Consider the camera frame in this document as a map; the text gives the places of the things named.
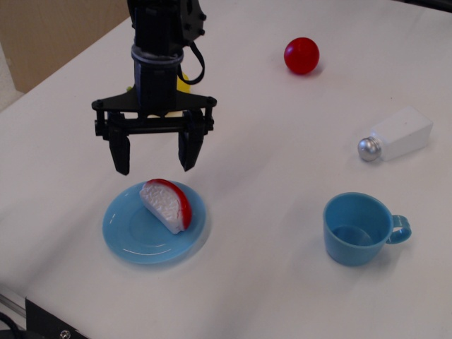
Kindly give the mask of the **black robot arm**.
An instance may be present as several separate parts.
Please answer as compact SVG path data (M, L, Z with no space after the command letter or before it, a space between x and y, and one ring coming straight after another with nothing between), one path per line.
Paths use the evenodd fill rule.
M217 101L178 90L183 77L184 48L189 47L201 65L202 54L195 40L204 35L206 15L198 1L129 1L135 30L131 47L134 85L124 94L92 103L97 119L95 133L108 141L116 171L130 171L129 135L178 133L179 161L185 171L198 159L203 139L213 130Z

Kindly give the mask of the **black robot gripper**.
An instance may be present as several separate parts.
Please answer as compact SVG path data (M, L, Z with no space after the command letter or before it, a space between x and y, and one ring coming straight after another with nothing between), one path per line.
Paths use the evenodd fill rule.
M130 172L130 141L127 135L172 133L178 135L178 156L185 172L192 169L203 145L203 135L213 130L216 99L177 90L181 56L143 59L135 56L135 85L126 93L96 100L95 134L109 140L115 169ZM188 132L193 125L201 134ZM110 130L124 134L109 136Z

